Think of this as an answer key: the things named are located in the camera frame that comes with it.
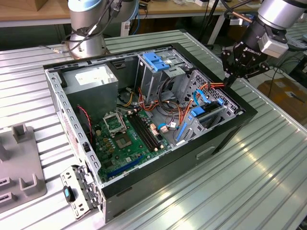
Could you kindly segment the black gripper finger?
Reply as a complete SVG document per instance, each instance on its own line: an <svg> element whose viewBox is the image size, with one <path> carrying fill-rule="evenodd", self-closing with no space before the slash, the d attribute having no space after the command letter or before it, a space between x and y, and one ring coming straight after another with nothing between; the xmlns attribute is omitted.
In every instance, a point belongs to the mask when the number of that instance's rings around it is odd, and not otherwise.
<svg viewBox="0 0 307 230"><path fill-rule="evenodd" d="M221 51L221 60L225 78L223 80L225 86L232 86L239 75L238 60L234 57L234 53L229 49Z"/></svg>
<svg viewBox="0 0 307 230"><path fill-rule="evenodd" d="M256 64L255 66L238 65L237 63L229 70L229 86L231 86L236 79L250 79L259 74L265 73L270 70L267 62Z"/></svg>

